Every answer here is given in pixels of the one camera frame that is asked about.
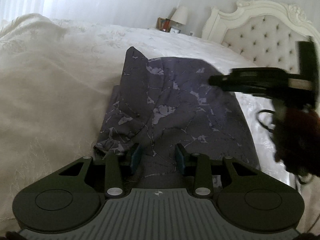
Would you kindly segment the dark gloved right hand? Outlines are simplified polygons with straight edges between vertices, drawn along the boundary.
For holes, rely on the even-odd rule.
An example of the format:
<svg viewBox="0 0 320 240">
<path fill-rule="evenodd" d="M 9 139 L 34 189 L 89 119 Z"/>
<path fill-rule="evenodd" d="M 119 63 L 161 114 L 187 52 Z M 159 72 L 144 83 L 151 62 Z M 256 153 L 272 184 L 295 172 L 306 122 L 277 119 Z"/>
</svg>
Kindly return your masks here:
<svg viewBox="0 0 320 240">
<path fill-rule="evenodd" d="M 295 176 L 319 177 L 319 115 L 313 109 L 298 109 L 273 100 L 275 162 Z"/>
</svg>

